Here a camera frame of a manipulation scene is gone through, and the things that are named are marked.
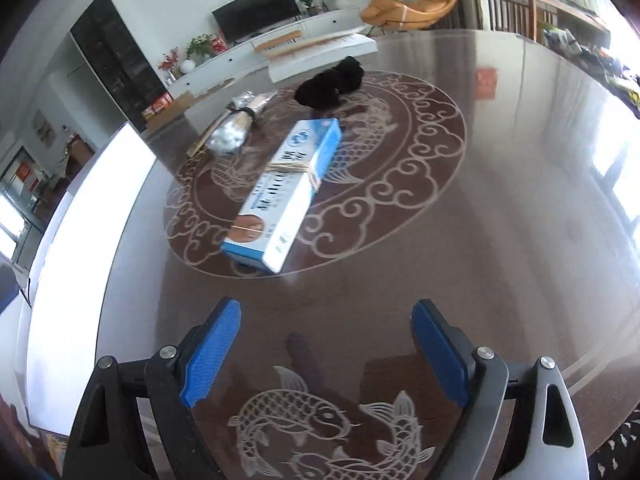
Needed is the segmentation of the black flat television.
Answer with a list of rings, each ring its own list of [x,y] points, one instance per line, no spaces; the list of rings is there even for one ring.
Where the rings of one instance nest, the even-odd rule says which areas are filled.
[[[300,10],[296,0],[233,0],[212,14],[224,40],[235,42],[297,18]]]

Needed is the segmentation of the orange lounge chair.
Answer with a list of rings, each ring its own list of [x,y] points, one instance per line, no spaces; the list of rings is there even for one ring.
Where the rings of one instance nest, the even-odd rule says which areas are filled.
[[[448,15],[458,0],[418,0],[406,3],[400,0],[371,0],[360,11],[364,24],[383,30],[426,29]]]

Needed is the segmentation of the wooden railing bench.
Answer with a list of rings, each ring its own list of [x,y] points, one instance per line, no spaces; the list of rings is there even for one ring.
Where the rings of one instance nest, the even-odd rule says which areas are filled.
[[[541,44],[544,31],[568,29],[578,44],[608,48],[611,33],[594,15],[559,0],[475,0],[478,26]]]

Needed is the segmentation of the blue white long box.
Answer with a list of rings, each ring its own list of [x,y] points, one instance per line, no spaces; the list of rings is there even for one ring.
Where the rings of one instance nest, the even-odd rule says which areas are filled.
[[[336,118],[296,122],[234,219],[222,252],[244,266],[279,273],[341,140]]]

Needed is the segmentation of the small green potted plant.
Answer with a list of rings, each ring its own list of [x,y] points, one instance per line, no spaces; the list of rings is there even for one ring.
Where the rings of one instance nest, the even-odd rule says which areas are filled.
[[[186,57],[198,63],[214,58],[216,52],[213,47],[213,39],[214,36],[211,34],[201,34],[193,37],[186,48]]]

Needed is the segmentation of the white tv cabinet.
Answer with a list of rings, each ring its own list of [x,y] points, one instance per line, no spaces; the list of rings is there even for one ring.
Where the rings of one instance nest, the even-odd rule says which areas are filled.
[[[267,54],[274,49],[291,47],[303,40],[342,32],[362,24],[360,10],[356,6],[301,18],[240,42],[214,58],[201,62],[190,73],[170,84],[168,92],[174,99],[184,92],[198,96],[229,78],[238,78],[265,66]]]

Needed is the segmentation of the cotton swab bundle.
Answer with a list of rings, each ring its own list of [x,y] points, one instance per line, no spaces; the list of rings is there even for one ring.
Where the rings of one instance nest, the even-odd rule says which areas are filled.
[[[228,155],[239,151],[245,143],[250,128],[257,122],[277,92],[244,92],[236,96],[206,136],[205,147],[216,155]]]

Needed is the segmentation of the cardboard box on floor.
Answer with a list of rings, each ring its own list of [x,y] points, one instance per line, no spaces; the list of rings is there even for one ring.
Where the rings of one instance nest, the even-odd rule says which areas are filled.
[[[146,121],[145,134],[151,134],[160,128],[167,126],[174,119],[182,115],[186,110],[195,104],[195,96],[190,92],[184,92],[177,99],[173,99],[170,102],[166,101],[166,104]]]

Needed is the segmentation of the white vase red flowers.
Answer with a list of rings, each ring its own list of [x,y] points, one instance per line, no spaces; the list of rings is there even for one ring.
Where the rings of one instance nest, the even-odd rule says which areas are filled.
[[[157,68],[167,75],[169,82],[177,81],[183,75],[192,72],[195,67],[195,62],[190,58],[180,60],[178,48],[172,48],[168,53],[165,53],[157,65]]]

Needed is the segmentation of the dark display cabinet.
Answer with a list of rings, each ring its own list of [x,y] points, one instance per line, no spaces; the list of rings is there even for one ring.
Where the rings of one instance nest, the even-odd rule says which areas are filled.
[[[93,0],[70,30],[107,93],[139,132],[143,112],[166,93],[112,0]]]

